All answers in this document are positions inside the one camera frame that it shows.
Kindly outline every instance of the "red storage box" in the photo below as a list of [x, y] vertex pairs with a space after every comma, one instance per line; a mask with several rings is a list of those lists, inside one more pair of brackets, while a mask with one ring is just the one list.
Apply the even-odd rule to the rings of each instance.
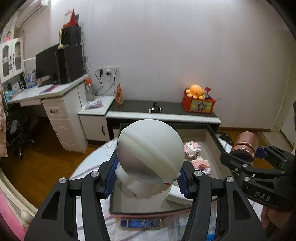
[[192, 97], [188, 97], [185, 91], [182, 100], [186, 111], [208, 114], [212, 113], [215, 102], [212, 97], [208, 100], [193, 99]]

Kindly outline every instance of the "picture on red box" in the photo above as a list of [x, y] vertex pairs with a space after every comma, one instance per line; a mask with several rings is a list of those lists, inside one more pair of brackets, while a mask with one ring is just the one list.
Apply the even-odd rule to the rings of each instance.
[[210, 112], [211, 106], [212, 102], [193, 100], [191, 103], [190, 111]]

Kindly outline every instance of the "black box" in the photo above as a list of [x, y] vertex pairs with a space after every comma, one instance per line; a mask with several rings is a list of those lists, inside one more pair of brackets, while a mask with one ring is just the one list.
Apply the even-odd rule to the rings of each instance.
[[81, 45], [69, 45], [55, 52], [57, 77], [60, 84], [70, 83], [83, 76]]
[[62, 29], [61, 44], [74, 45], [80, 44], [81, 28], [79, 26], [68, 26]]

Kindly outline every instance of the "office chair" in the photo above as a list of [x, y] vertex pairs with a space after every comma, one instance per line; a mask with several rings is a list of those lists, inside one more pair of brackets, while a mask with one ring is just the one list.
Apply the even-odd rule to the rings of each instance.
[[12, 145], [12, 150], [15, 155], [23, 159], [22, 148], [26, 142], [35, 144], [35, 141], [29, 139], [32, 134], [30, 125], [31, 119], [28, 114], [25, 114], [22, 109], [17, 109], [12, 113], [5, 111], [7, 119], [6, 140]]

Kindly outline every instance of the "black computer case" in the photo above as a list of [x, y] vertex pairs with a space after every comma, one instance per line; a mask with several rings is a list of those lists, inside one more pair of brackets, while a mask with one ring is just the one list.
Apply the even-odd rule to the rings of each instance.
[[60, 84], [70, 83], [83, 76], [82, 46], [69, 45], [55, 52]]

